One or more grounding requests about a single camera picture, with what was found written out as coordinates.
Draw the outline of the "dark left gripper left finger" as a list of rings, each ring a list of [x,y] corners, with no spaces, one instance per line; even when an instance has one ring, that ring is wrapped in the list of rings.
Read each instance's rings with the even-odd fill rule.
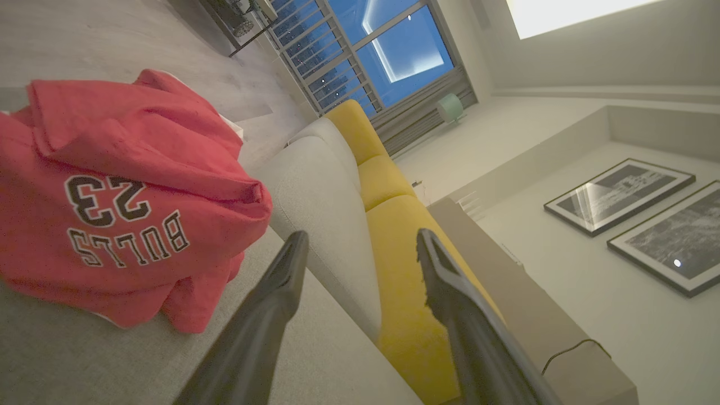
[[[303,292],[309,236],[290,235],[175,400],[267,404],[286,325]]]

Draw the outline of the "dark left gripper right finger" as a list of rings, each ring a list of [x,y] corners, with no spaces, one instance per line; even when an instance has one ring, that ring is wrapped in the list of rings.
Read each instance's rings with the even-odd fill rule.
[[[448,332],[465,404],[559,404],[489,301],[470,282],[437,234],[417,231],[426,305]]]

